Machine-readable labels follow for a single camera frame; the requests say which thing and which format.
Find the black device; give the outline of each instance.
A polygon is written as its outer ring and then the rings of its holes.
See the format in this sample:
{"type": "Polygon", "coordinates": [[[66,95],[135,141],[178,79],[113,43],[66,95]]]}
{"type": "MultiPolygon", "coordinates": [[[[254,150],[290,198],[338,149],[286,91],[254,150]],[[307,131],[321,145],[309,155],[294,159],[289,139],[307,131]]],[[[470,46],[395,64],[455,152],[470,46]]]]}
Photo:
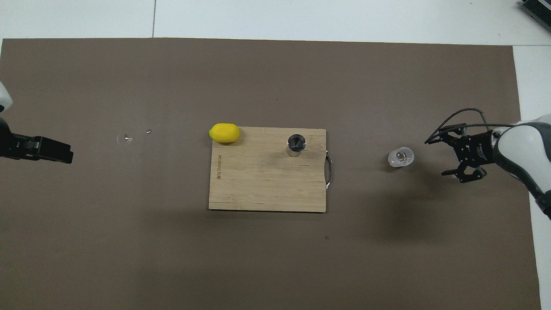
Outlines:
{"type": "Polygon", "coordinates": [[[1,117],[0,157],[30,161],[45,159],[66,164],[73,162],[70,145],[46,137],[29,137],[12,133],[1,117]]]}
{"type": "Polygon", "coordinates": [[[551,0],[522,0],[524,12],[551,31],[551,0]]]}
{"type": "MultiPolygon", "coordinates": [[[[439,132],[464,125],[466,124],[445,126],[439,132]]],[[[457,160],[459,161],[457,169],[446,170],[442,172],[442,175],[455,175],[461,183],[476,181],[486,176],[486,170],[480,166],[495,163],[490,143],[491,131],[468,136],[463,127],[454,129],[452,132],[459,135],[459,137],[452,136],[449,132],[446,132],[440,136],[440,139],[428,142],[428,144],[444,142],[453,147],[453,151],[457,156],[457,160]],[[474,168],[474,171],[471,174],[466,174],[465,170],[467,167],[474,168]]]]}

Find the transparent cup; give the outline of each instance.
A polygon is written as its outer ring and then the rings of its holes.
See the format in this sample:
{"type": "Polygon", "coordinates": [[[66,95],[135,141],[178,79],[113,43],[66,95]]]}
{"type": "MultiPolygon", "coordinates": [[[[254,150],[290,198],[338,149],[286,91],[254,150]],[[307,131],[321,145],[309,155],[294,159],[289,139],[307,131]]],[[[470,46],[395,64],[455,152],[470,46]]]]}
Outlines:
{"type": "Polygon", "coordinates": [[[409,147],[397,148],[388,154],[388,163],[395,167],[405,167],[413,163],[415,155],[409,147]]]}

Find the cable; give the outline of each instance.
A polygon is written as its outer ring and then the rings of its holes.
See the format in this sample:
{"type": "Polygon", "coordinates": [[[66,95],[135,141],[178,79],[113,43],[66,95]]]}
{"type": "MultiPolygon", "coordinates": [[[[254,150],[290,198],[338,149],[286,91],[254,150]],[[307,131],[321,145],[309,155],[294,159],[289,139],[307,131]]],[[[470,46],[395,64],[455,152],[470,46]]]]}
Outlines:
{"type": "Polygon", "coordinates": [[[515,125],[511,125],[511,124],[488,124],[488,123],[486,123],[486,124],[470,124],[470,125],[455,126],[455,127],[450,128],[450,129],[446,129],[444,131],[441,131],[439,134],[435,135],[431,139],[427,139],[425,141],[425,144],[429,143],[430,140],[432,140],[436,137],[443,136],[444,134],[446,134],[448,132],[452,132],[452,131],[455,131],[455,130],[458,130],[458,129],[461,129],[461,128],[467,128],[467,127],[486,127],[486,128],[488,128],[488,126],[492,126],[492,127],[514,127],[515,125]]]}
{"type": "Polygon", "coordinates": [[[442,124],[440,124],[440,126],[438,126],[438,128],[436,128],[436,130],[430,134],[430,136],[425,140],[425,143],[427,143],[428,141],[434,139],[434,137],[436,137],[436,133],[442,128],[442,126],[444,126],[452,117],[456,116],[457,114],[461,113],[461,112],[465,112],[465,111],[476,111],[480,114],[480,117],[482,118],[482,122],[483,123],[488,123],[486,121],[486,117],[484,116],[484,112],[482,112],[481,110],[479,109],[476,109],[476,108],[465,108],[465,109],[461,109],[455,113],[453,113],[452,115],[448,116],[448,118],[446,120],[444,120],[442,122],[442,124]]]}

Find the metal handle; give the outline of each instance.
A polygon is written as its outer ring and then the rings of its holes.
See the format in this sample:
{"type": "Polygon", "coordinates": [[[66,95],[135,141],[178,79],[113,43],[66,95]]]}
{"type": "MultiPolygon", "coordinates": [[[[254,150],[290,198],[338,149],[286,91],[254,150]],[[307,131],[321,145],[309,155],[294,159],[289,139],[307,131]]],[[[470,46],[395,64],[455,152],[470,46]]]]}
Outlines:
{"type": "Polygon", "coordinates": [[[331,176],[329,177],[329,181],[327,184],[325,184],[325,190],[329,189],[329,185],[331,184],[331,180],[333,179],[333,161],[331,160],[331,157],[329,157],[329,151],[325,150],[325,160],[329,161],[329,172],[331,173],[331,176]]]}

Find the yellow lemon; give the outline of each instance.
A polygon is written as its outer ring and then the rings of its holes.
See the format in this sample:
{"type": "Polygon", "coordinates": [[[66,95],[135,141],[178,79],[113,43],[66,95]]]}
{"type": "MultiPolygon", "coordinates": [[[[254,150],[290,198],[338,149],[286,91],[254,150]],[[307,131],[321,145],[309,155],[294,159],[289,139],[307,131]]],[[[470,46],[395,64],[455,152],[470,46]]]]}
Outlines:
{"type": "Polygon", "coordinates": [[[218,123],[208,131],[208,135],[216,142],[229,143],[235,142],[239,139],[240,134],[239,127],[235,124],[218,123]]]}

